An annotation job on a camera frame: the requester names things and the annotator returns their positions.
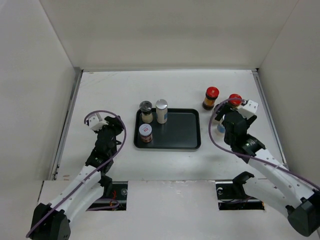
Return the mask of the red-cap brown sauce jar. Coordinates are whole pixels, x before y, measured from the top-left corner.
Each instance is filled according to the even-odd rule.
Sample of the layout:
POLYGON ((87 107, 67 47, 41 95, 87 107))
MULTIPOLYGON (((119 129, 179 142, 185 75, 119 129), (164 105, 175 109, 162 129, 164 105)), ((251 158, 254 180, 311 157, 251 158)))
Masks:
POLYGON ((205 110, 212 110, 215 106, 216 99, 218 98, 220 91, 214 86, 207 88, 205 92, 205 98, 202 102, 202 107, 205 110))

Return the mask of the red-cap orange spice jar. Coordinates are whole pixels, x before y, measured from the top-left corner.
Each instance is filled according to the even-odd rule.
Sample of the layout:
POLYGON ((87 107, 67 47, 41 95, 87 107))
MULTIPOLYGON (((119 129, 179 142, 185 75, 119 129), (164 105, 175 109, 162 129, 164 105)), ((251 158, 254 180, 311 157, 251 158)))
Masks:
POLYGON ((242 106, 243 99, 239 94, 233 93, 229 96, 228 106, 234 110, 239 109, 242 106))

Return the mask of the silver-cap white bottle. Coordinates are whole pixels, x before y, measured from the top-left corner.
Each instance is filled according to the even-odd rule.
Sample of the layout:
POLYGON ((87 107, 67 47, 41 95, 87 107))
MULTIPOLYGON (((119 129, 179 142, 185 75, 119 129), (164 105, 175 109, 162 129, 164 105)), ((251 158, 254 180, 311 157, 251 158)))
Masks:
POLYGON ((159 99, 155 104, 156 120, 159 124, 165 124, 168 120, 168 102, 159 99))

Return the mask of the white-lid dark sauce jar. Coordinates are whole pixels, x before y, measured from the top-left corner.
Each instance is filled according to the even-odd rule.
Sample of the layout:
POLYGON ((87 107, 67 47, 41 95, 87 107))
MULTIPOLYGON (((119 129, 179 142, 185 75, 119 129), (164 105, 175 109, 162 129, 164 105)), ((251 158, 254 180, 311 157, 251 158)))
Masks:
POLYGON ((141 140, 150 143, 153 140, 153 129, 150 124, 144 123, 138 129, 141 140))

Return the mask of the clear-top pepper grinder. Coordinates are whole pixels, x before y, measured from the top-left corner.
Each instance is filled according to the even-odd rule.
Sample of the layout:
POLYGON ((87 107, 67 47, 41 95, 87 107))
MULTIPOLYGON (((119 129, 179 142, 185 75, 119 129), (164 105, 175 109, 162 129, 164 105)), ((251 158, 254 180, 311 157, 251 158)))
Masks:
POLYGON ((152 103, 144 100, 140 103, 141 119, 144 123, 149 124, 153 121, 152 103))

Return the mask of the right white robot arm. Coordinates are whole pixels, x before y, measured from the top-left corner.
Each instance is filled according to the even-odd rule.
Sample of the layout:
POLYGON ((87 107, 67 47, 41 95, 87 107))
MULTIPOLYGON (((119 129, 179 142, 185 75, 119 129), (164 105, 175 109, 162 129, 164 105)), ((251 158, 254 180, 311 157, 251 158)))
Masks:
POLYGON ((257 119, 258 104, 241 100, 233 106, 225 100, 213 109, 212 120, 222 123, 228 153, 241 158, 268 180, 261 182, 247 171, 232 181, 232 192, 238 198, 246 195, 266 203, 287 218, 296 232, 309 237, 320 227, 320 188, 294 174, 277 161, 265 145, 248 134, 257 119))

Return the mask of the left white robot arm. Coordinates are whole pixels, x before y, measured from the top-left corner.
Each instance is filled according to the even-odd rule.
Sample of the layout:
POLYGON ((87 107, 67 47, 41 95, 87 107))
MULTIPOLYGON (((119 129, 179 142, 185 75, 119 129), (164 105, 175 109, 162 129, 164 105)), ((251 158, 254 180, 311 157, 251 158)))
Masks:
POLYGON ((124 146, 117 140, 120 134, 127 134, 121 117, 108 111, 101 118, 102 110, 89 113, 84 118, 97 135, 94 148, 74 180, 49 203, 39 203, 34 209, 31 227, 26 237, 31 240, 68 240, 75 221, 91 205, 112 195, 113 180, 107 176, 114 158, 124 146))

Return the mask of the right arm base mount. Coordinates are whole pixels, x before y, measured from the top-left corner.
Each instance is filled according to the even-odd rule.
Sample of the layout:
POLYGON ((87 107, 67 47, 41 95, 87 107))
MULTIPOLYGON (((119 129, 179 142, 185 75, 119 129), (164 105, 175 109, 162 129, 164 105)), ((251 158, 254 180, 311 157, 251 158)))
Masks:
POLYGON ((218 208, 220 211, 265 210, 262 201, 245 193, 243 185, 254 175, 245 171, 232 180, 215 182, 218 208))

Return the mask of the silver-cap blue-label bottle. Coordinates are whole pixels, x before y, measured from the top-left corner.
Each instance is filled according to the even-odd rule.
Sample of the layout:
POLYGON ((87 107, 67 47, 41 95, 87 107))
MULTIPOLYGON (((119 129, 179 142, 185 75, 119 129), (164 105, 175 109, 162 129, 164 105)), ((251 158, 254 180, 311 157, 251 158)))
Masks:
POLYGON ((216 132, 217 132, 218 135, 224 135, 225 134, 226 129, 225 129, 222 121, 220 121, 218 123, 218 125, 216 127, 216 132))

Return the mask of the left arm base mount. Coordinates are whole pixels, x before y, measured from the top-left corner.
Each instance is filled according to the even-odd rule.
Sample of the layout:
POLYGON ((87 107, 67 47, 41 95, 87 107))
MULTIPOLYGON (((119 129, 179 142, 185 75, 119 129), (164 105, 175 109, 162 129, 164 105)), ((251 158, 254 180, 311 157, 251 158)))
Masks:
POLYGON ((126 211, 128 182, 108 178, 102 197, 98 198, 87 211, 126 211))

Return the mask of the black-cap white bottle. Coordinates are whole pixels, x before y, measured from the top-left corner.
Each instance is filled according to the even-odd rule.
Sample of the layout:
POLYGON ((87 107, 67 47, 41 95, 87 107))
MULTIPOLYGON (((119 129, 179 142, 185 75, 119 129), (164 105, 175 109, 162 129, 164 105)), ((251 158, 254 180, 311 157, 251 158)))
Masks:
POLYGON ((216 113, 213 115, 213 119, 212 119, 212 122, 214 124, 218 124, 221 119, 223 118, 224 114, 222 113, 221 110, 217 110, 216 113))

